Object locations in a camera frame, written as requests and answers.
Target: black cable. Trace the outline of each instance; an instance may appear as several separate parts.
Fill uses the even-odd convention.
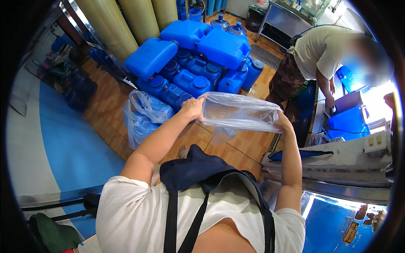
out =
[[[311,132],[311,131],[308,131],[308,132],[309,132],[310,134],[320,134],[320,133],[326,132],[326,131],[328,131],[328,130],[343,131],[343,132],[346,132],[346,133],[349,133],[349,134],[371,134],[370,132],[357,132],[357,133],[353,133],[353,132],[349,132],[349,131],[346,131],[346,130],[334,129],[334,128],[329,128],[329,129],[320,131],[320,132],[318,132],[318,133],[313,133],[313,132]]]
[[[298,36],[300,36],[301,34],[303,34],[304,32],[306,32],[306,31],[308,31],[308,30],[311,30],[312,28],[315,28],[315,27],[320,27],[320,26],[339,26],[339,25],[333,25],[333,24],[324,24],[324,25],[319,25],[319,26],[313,26],[313,27],[311,27],[311,28],[306,29],[306,30],[305,30],[305,31],[303,31],[302,33],[298,34]],[[339,26],[339,27],[342,27],[342,28],[346,28],[346,29],[352,30],[352,29],[350,29],[350,28],[348,28],[348,27],[344,27],[344,26]]]

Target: rubber mat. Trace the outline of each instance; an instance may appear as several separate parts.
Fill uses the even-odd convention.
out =
[[[261,48],[256,44],[252,44],[250,47],[251,50],[249,55],[251,57],[258,59],[267,66],[269,66],[270,68],[277,70],[281,62],[280,58],[278,58],[274,54],[270,53],[269,51],[265,50],[264,48]]]

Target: sticker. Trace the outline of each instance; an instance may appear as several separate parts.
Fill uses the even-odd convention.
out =
[[[349,228],[346,231],[346,234],[343,236],[342,239],[343,242],[348,244],[352,243],[353,239],[356,237],[357,233],[356,228],[358,228],[358,225],[359,224],[357,222],[352,221],[352,223],[350,224]]]

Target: blue plastic container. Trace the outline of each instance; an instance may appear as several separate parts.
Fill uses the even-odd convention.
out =
[[[237,94],[247,77],[247,65],[244,64],[241,70],[229,70],[218,84],[219,92]]]
[[[155,73],[159,73],[178,50],[176,41],[149,38],[128,57],[124,66],[137,77],[148,80]]]
[[[186,69],[180,70],[180,73],[174,77],[174,84],[195,98],[204,92],[211,91],[211,83],[206,77],[194,75]]]
[[[218,82],[222,73],[221,65],[215,62],[206,62],[198,57],[187,63],[187,70],[197,76],[203,76],[211,83],[211,91],[217,91]]]
[[[309,86],[303,92],[301,92],[298,96],[294,98],[295,106],[300,110],[303,111],[309,107],[312,107],[315,102],[315,92],[316,87]]]
[[[191,9],[189,10],[189,13],[190,13],[190,20],[200,22],[200,21],[201,21],[201,13],[202,13],[202,12],[203,12],[203,9],[191,8]],[[185,11],[183,11],[183,12],[181,13],[181,20],[184,21],[184,20],[186,20],[186,19],[187,19],[187,18],[186,18],[186,15],[185,15]]]
[[[155,76],[152,80],[142,80],[138,78],[136,81],[136,85],[143,91],[147,92],[148,94],[156,97],[161,98],[160,93],[164,86],[168,85],[169,82],[164,79],[162,76]]]
[[[346,66],[341,66],[340,69],[337,70],[337,74],[348,93],[360,90],[364,87],[364,85],[354,79],[352,72]]]
[[[327,133],[335,139],[343,137],[345,140],[354,140],[370,134],[369,126],[364,122],[361,107],[353,107],[347,111],[332,116],[328,120],[328,128],[345,130],[344,131],[328,130]]]
[[[164,86],[161,93],[161,100],[170,105],[175,112],[178,112],[181,109],[181,105],[184,101],[192,97],[192,95],[172,83]]]
[[[185,68],[187,62],[192,58],[193,56],[187,49],[181,48],[173,59],[180,65],[181,68]]]
[[[235,34],[236,36],[246,35],[247,32],[243,27],[241,27],[241,25],[242,25],[241,22],[236,22],[236,25],[228,27],[227,31],[230,32],[230,33]]]
[[[256,82],[257,78],[259,78],[260,74],[263,71],[264,64],[259,60],[253,60],[252,57],[248,56],[247,61],[247,76],[245,81],[243,82],[242,89],[250,90],[253,84]]]
[[[176,40],[181,47],[196,49],[197,43],[205,37],[209,24],[191,20],[176,20],[160,32],[162,40]]]
[[[236,70],[246,61],[246,57],[250,53],[250,46],[244,38],[211,29],[198,43],[197,50],[205,54],[210,61]]]
[[[168,64],[159,72],[163,78],[167,79],[169,83],[173,83],[173,77],[180,72],[180,65],[175,60],[169,61]]]
[[[228,27],[229,27],[229,22],[226,19],[224,19],[223,14],[219,14],[218,19],[211,20],[211,25],[212,26],[216,26],[216,25],[221,26],[222,29],[224,31],[226,31],[228,29]]]

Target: power cord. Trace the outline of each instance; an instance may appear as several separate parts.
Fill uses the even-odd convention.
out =
[[[320,132],[318,132],[318,133],[313,133],[313,132],[311,132],[311,131],[308,131],[308,133],[310,133],[310,134],[320,134],[320,133],[324,133],[324,132],[326,132],[326,131],[328,131],[328,130],[343,131],[343,132],[346,132],[346,133],[349,133],[349,134],[371,134],[370,132],[357,132],[357,133],[355,133],[355,132],[349,132],[349,131],[346,131],[346,130],[334,129],[334,128],[329,128],[329,129],[320,131]]]

